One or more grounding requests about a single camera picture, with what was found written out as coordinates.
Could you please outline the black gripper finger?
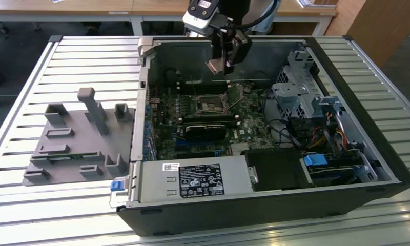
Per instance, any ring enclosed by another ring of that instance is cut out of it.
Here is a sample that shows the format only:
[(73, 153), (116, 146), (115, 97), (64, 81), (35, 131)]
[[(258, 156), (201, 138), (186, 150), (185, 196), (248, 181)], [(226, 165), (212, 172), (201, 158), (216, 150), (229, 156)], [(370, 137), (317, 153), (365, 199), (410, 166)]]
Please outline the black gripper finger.
[(252, 39), (241, 30), (236, 30), (230, 38), (224, 45), (224, 74), (233, 73), (234, 65), (245, 61), (252, 47)]
[(226, 35), (226, 28), (218, 28), (213, 30), (210, 39), (212, 39), (212, 59), (221, 59), (225, 61), (226, 59), (226, 50), (225, 50), (225, 35)]

